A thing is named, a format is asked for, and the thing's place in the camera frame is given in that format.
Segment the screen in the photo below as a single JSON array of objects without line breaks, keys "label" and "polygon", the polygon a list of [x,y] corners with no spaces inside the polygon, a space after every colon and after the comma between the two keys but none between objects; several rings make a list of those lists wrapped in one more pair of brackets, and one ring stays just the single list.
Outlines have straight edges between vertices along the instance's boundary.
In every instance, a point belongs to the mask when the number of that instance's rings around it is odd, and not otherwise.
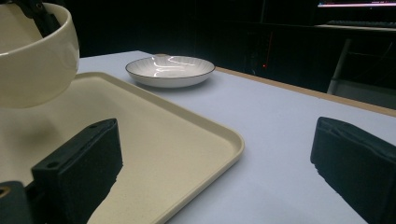
[{"label": "screen", "polygon": [[395,7],[396,1],[319,0],[318,7]]}]

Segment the beige tray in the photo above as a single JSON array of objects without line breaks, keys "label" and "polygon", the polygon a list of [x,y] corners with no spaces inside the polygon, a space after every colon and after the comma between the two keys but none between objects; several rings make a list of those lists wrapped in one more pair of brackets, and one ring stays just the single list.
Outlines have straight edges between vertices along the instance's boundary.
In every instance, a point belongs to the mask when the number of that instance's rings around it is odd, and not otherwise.
[{"label": "beige tray", "polygon": [[235,133],[101,73],[78,75],[61,96],[0,109],[0,182],[32,181],[30,168],[84,127],[119,121],[124,166],[90,223],[162,223],[234,164]]}]

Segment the cream bowl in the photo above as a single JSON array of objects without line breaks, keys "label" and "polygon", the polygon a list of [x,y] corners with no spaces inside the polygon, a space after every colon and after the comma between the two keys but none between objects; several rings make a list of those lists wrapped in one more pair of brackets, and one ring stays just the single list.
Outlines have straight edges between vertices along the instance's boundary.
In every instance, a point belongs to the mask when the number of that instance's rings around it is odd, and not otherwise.
[{"label": "cream bowl", "polygon": [[145,85],[162,88],[187,87],[205,81],[215,65],[184,56],[155,56],[128,63],[131,78]]},{"label": "cream bowl", "polygon": [[44,4],[61,27],[42,37],[16,4],[0,5],[0,107],[41,105],[61,94],[78,70],[78,38],[70,12]]}]

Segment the white table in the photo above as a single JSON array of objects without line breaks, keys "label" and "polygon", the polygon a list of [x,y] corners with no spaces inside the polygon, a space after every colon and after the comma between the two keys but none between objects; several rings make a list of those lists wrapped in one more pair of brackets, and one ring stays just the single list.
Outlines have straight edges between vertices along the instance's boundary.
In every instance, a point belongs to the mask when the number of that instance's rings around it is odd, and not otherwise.
[{"label": "white table", "polygon": [[82,58],[78,72],[131,82],[236,130],[246,142],[241,160],[169,223],[365,223],[309,160],[316,122],[340,119],[396,145],[396,118],[218,70],[188,88],[140,85],[125,65],[148,56],[131,51]]}]

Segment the shallow bowl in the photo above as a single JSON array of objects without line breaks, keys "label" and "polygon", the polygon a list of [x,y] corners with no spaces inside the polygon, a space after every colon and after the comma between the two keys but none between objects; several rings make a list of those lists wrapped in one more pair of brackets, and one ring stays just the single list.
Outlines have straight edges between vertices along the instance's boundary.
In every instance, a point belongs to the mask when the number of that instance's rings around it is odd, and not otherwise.
[{"label": "shallow bowl", "polygon": [[61,27],[42,37],[16,4],[0,5],[0,107],[41,105],[61,94],[78,70],[78,39],[70,12],[44,4]]},{"label": "shallow bowl", "polygon": [[184,56],[156,56],[126,65],[137,82],[162,88],[179,88],[207,80],[215,69],[208,61]]}]

